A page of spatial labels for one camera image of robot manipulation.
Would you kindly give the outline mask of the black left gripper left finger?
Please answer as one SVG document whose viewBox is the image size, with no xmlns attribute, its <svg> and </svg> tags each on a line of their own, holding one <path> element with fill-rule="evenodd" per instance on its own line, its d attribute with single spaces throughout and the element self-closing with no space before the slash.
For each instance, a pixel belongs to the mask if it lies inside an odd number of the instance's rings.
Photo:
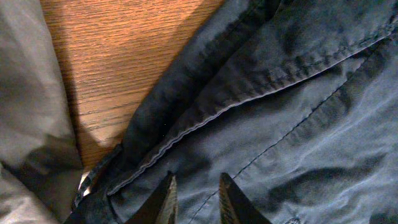
<svg viewBox="0 0 398 224">
<path fill-rule="evenodd" d="M 126 224 L 176 224 L 177 214 L 177 181 L 175 174 L 168 172 Z"/>
</svg>

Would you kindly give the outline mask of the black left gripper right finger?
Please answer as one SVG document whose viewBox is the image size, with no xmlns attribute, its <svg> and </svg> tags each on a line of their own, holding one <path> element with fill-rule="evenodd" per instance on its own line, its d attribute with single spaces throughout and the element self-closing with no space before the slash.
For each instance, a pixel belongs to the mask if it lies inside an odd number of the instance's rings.
<svg viewBox="0 0 398 224">
<path fill-rule="evenodd" d="M 222 224 L 271 224 L 227 173 L 220 175 L 219 205 Z"/>
</svg>

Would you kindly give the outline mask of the navy blue shorts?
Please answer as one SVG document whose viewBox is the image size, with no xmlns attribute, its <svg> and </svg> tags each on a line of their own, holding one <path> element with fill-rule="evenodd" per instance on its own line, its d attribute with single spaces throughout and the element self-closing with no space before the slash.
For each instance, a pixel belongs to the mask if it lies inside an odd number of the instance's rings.
<svg viewBox="0 0 398 224">
<path fill-rule="evenodd" d="M 222 173 L 271 223 L 396 223 L 397 1 L 226 1 L 67 221 L 126 223 L 168 172 L 176 223 L 221 223 Z"/>
</svg>

